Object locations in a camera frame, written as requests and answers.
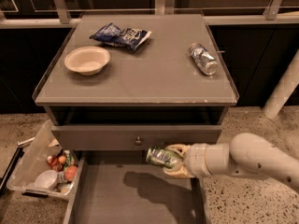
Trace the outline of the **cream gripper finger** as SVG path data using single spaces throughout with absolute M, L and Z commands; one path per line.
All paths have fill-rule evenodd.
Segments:
M 181 157 L 185 157 L 189 148 L 190 148 L 190 145 L 173 144 L 173 145 L 167 146 L 165 149 L 173 151 L 173 152 L 179 154 L 179 156 L 181 156 Z
M 194 175 L 191 174 L 185 166 L 181 166 L 178 170 L 174 171 L 173 169 L 163 168 L 165 174 L 170 175 L 174 178 L 194 178 Z

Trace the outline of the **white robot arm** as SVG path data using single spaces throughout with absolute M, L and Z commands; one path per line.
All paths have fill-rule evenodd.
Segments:
M 299 160 L 254 133 L 240 133 L 228 143 L 174 144 L 167 149 L 183 159 L 173 169 L 164 168 L 164 172 L 173 177 L 270 177 L 299 192 Z

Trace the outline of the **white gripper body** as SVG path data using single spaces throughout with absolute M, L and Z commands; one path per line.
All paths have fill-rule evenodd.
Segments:
M 185 155 L 184 164 L 188 173 L 196 178 L 211 176 L 206 164 L 206 149 L 208 144 L 191 145 Z

